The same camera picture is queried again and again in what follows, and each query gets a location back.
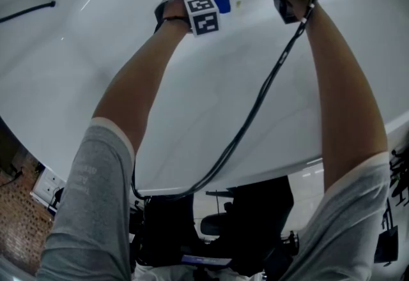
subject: brick floor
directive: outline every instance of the brick floor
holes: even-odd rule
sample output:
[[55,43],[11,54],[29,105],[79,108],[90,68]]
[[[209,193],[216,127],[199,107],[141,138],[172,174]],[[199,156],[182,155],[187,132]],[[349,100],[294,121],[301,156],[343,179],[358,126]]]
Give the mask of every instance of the brick floor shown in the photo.
[[[0,253],[23,271],[35,275],[52,218],[30,196],[38,177],[35,172],[38,161],[21,146],[12,163],[18,169],[23,167],[23,175],[0,188]],[[0,185],[5,182],[6,176],[1,174]]]

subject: gray t-shirt sleeve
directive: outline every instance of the gray t-shirt sleeve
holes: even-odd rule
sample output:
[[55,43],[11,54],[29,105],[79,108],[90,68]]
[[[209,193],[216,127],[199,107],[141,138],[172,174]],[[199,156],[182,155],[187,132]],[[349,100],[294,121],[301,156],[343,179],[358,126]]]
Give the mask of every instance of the gray t-shirt sleeve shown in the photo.
[[131,279],[128,195],[133,159],[118,134],[97,124],[87,129],[37,280]]
[[382,153],[332,186],[300,233],[300,252],[281,280],[369,280],[389,183]]

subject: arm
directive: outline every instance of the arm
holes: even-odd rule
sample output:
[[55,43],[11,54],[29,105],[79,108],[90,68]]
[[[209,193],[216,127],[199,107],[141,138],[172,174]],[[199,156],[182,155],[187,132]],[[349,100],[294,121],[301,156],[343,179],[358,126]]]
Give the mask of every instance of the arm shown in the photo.
[[[169,3],[164,17],[185,16],[182,0]],[[100,100],[93,118],[107,118],[127,135],[137,152],[148,115],[166,66],[189,27],[180,20],[167,21],[117,73]]]
[[[302,18],[306,1],[290,0]],[[369,83],[338,28],[317,4],[307,25],[320,89],[324,184],[387,151],[382,117]]]

